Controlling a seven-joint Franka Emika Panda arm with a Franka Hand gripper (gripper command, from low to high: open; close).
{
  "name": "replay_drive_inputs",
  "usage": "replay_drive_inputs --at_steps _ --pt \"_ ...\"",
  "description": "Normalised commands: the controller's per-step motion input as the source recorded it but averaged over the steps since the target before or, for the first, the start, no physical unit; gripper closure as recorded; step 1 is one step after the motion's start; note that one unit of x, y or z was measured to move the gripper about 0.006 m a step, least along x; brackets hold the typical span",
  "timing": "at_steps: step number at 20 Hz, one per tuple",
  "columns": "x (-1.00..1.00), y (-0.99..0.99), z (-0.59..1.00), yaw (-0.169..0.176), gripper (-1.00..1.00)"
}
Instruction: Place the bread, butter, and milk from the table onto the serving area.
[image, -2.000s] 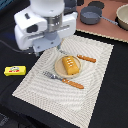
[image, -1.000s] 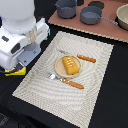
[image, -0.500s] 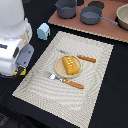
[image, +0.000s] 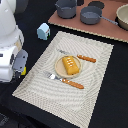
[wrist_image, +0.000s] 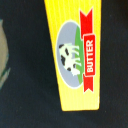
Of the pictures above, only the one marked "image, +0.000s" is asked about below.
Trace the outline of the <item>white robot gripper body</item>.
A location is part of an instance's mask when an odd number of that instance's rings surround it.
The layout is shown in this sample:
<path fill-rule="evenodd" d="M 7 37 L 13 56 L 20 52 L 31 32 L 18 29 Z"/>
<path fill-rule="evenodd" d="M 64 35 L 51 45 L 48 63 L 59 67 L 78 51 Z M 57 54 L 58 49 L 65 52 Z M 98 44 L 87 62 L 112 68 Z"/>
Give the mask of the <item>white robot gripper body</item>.
<path fill-rule="evenodd" d="M 0 49 L 0 82 L 10 82 L 14 76 L 13 64 L 20 50 L 16 46 Z"/>

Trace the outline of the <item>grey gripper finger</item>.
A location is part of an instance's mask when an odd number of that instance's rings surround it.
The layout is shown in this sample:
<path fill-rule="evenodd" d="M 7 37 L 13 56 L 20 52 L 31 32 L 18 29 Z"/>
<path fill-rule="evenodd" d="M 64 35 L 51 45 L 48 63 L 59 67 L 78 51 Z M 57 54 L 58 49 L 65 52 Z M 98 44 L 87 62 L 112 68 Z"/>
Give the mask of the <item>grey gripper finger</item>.
<path fill-rule="evenodd" d="M 13 64 L 14 77 L 16 79 L 21 76 L 21 73 L 23 72 L 24 67 L 26 66 L 27 58 L 28 53 L 25 50 L 21 49 L 18 52 Z"/>

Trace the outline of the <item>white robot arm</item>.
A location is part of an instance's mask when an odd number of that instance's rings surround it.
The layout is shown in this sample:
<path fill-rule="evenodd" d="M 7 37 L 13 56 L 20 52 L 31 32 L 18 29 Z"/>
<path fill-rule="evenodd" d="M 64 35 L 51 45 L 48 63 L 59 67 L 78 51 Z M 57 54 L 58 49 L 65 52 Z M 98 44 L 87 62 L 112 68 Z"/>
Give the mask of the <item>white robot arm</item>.
<path fill-rule="evenodd" d="M 14 15 L 25 11 L 29 0 L 0 0 L 0 82 L 11 82 L 25 71 L 28 53 Z"/>

